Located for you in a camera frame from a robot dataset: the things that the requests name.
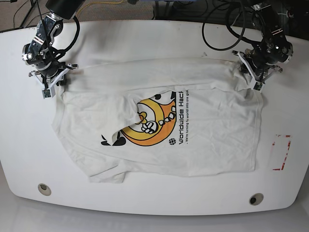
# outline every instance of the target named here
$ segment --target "graphic print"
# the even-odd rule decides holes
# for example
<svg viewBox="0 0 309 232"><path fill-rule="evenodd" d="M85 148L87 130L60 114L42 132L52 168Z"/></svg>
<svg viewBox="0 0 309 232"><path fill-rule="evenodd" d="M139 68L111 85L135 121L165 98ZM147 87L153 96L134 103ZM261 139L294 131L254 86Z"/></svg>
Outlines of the graphic print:
<svg viewBox="0 0 309 232"><path fill-rule="evenodd" d="M157 94L138 103L140 122L121 130L132 143L152 146L165 140L176 123L176 92Z"/></svg>

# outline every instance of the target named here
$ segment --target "yellow cable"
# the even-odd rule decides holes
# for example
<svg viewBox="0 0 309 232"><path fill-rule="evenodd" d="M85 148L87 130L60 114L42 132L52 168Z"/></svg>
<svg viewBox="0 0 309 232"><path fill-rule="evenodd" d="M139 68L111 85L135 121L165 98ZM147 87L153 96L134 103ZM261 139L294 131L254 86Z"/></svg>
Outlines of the yellow cable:
<svg viewBox="0 0 309 232"><path fill-rule="evenodd" d="M76 16L78 16L78 15L81 13L81 11L82 11L83 9L85 9L85 8L88 7L88 6L94 5L94 4L120 4L120 3L123 3L124 1L125 1L125 0L116 1L116 2L94 1L94 2L91 2L91 3L87 4L86 6L82 7L82 8L77 12Z"/></svg>

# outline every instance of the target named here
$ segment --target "white t-shirt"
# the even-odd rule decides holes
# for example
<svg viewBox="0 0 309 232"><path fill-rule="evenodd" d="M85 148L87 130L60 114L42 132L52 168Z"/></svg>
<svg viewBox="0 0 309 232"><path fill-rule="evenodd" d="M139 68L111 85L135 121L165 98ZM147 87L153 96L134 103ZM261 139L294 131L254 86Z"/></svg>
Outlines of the white t-shirt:
<svg viewBox="0 0 309 232"><path fill-rule="evenodd" d="M173 58L79 70L57 94L53 126L93 182L252 171L263 101L237 67Z"/></svg>

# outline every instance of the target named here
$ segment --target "gray carpet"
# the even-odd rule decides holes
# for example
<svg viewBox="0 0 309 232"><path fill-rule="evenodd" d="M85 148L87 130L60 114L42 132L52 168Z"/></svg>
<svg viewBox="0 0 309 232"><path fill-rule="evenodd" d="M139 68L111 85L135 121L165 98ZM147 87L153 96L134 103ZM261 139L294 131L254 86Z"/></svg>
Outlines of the gray carpet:
<svg viewBox="0 0 309 232"><path fill-rule="evenodd" d="M86 0L83 4L98 1ZM13 16L17 9L27 2L15 16L15 27L19 27L24 16L30 8L30 0L18 0L14 3L0 2L0 31L13 28ZM47 0L38 0L40 4L41 13L46 13L45 8ZM28 17L25 25L36 25L40 17L38 8L32 11ZM95 21L95 20L121 20L121 19L152 19L153 17L153 2L152 1L138 1L136 5L130 5L127 1L120 4L95 4L85 8L79 15L80 21Z"/></svg>

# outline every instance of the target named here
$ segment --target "table surface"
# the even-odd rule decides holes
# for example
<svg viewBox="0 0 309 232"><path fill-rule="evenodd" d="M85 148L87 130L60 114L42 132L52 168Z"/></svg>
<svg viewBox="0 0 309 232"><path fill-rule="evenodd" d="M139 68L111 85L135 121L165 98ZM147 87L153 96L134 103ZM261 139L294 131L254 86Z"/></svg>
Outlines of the table surface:
<svg viewBox="0 0 309 232"><path fill-rule="evenodd" d="M237 59L231 51L209 49L203 43L201 26L156 20L83 22L80 37L64 60L83 68L152 58ZM206 25L205 32L216 47L235 41L224 26ZM66 47L74 34L75 25L65 24L55 46ZM124 183L110 184L89 183L56 137L51 127L56 101L42 98L39 86L28 77L32 67L21 59L23 46L34 35L35 28L0 34L5 54L0 57L0 160L15 195L71 207L151 215L246 213L286 208L294 202L309 164L309 42L288 38L294 56L263 90L254 172L191 178L129 173ZM260 32L250 29L245 36L261 38ZM250 46L241 42L235 50L245 48ZM282 171L268 165L275 134L293 136ZM39 193L40 183L51 188L50 196ZM249 198L256 193L262 193L264 200L252 206Z"/></svg>

